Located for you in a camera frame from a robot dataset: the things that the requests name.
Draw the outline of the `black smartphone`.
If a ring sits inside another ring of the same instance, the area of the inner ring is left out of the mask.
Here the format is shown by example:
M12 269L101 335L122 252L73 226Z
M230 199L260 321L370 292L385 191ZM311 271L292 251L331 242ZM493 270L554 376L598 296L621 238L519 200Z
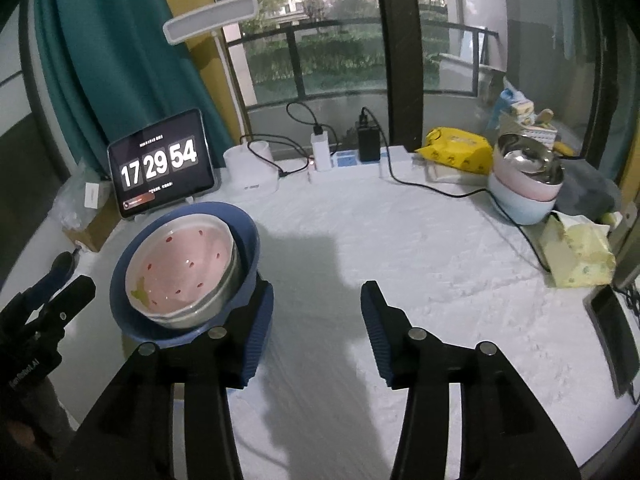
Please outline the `black smartphone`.
M608 362L615 395L632 393L639 374L639 350L614 289L598 287L586 300L586 310Z

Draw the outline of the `white desk lamp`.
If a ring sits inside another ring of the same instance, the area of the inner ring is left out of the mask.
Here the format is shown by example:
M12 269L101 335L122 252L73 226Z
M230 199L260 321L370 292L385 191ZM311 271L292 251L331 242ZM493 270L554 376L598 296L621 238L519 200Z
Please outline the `white desk lamp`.
M240 102L241 92L232 74L232 63L228 50L222 45L219 29L250 20L257 15L257 0L220 0L171 18L163 24L163 34L172 46L183 44L188 39L203 34L213 37L220 55L224 78L230 88L231 102L239 122L241 136L246 135L247 120L244 106Z

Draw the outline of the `large blue bowl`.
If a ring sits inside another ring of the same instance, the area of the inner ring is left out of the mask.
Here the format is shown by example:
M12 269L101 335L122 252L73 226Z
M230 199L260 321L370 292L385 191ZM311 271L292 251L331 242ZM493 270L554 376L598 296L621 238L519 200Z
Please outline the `large blue bowl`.
M214 214L228 223L241 259L240 286L221 311L203 324L186 330L172 330L160 326L131 307L125 292L126 265L142 240L162 224L187 214ZM241 208L221 202L205 202L182 206L152 221L137 234L116 263L110 285L110 303L114 320L124 335L134 341L152 341L162 348L186 344L209 328L222 324L231 310L243 307L254 292L258 278L260 239L257 226Z

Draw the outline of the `tablet showing clock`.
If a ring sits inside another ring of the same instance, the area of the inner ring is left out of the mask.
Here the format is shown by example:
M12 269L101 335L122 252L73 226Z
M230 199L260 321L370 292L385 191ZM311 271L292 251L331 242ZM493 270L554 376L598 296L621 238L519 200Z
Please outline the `tablet showing clock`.
M112 142L107 161L124 219L198 195L215 184L204 122L196 108Z

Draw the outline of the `teal curtain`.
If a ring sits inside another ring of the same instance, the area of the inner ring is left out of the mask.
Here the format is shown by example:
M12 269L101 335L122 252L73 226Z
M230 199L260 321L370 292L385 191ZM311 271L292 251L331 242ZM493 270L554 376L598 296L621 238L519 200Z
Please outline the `teal curtain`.
M108 144L197 108L210 159L222 166L232 137L188 49L168 44L166 0L34 0L47 89L78 162L107 174Z

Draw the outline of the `steel bowl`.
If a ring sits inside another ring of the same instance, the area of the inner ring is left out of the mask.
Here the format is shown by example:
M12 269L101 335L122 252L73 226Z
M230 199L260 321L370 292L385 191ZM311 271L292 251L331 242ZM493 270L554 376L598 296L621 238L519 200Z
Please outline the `steel bowl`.
M561 184L564 180L559 157L529 136L503 134L498 137L497 148L507 164L533 180L548 185Z

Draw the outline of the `pink strawberry bowl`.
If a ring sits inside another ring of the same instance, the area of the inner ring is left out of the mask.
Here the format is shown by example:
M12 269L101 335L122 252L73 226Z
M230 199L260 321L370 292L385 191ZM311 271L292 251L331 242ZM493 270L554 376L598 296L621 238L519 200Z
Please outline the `pink strawberry bowl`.
M170 220L142 240L125 272L131 307L174 330L209 320L238 290L241 259L228 223L214 214Z

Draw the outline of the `white charger plug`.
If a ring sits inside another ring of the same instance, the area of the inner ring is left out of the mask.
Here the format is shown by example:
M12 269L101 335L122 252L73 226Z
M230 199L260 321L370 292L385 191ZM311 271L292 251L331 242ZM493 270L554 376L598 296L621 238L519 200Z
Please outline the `white charger plug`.
M313 133L310 136L312 157L314 158L314 169L319 172L330 171L332 169L332 156L329 144L329 135L326 130L320 133Z

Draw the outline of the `black power adapter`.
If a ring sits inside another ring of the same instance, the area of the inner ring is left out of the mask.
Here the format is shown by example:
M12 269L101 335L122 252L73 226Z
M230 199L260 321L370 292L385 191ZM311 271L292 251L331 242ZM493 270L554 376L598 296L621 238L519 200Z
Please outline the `black power adapter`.
M362 164L380 160L380 128L361 112L356 123L358 156Z

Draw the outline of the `cream bowl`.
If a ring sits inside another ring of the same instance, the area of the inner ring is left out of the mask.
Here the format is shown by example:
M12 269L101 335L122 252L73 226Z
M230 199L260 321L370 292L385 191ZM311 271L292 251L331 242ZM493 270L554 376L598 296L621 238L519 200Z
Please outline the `cream bowl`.
M193 240L163 244L151 258L144 288L148 317L172 330L186 330L218 314L240 286L241 261L235 244L201 233Z

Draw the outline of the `white humidifier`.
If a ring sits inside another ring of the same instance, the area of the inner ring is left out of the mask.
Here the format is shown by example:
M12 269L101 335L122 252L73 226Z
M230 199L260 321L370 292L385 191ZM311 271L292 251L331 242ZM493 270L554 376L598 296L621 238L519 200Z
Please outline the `white humidifier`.
M278 188L279 170L266 141L247 141L224 152L230 186L236 192L272 193Z

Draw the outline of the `white power strip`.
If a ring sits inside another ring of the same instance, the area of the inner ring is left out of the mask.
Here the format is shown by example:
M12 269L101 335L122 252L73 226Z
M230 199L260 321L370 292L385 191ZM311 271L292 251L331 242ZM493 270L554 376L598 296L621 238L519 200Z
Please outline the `white power strip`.
M331 169L319 171L312 166L308 171L308 180L312 184L342 182L362 179L389 179L392 166L395 177L408 177L413 168L413 154L409 154L402 146L391 146L390 156L386 148L381 148L377 162L362 162L357 150L336 152L331 156Z

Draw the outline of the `black mouse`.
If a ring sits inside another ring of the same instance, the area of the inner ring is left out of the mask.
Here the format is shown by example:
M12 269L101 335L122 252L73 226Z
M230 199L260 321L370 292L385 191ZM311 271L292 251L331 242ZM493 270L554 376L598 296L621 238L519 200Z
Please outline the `black mouse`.
M61 252L52 263L51 273L67 280L74 273L77 263L78 250Z

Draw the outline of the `cardboard box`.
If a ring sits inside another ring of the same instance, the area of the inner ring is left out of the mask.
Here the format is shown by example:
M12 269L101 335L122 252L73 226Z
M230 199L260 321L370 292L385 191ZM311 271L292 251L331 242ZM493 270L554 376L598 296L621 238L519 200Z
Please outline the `cardboard box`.
M112 195L85 229L76 231L63 228L62 231L72 243L85 247L90 252L99 252L120 220L122 218L115 196Z

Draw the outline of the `pale blue bowl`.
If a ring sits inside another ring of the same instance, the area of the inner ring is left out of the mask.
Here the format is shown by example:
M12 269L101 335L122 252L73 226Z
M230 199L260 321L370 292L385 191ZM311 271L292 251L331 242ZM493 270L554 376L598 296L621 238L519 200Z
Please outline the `pale blue bowl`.
M520 226L533 226L552 211L555 200L540 202L521 196L507 188L494 174L487 180L488 191L500 208Z

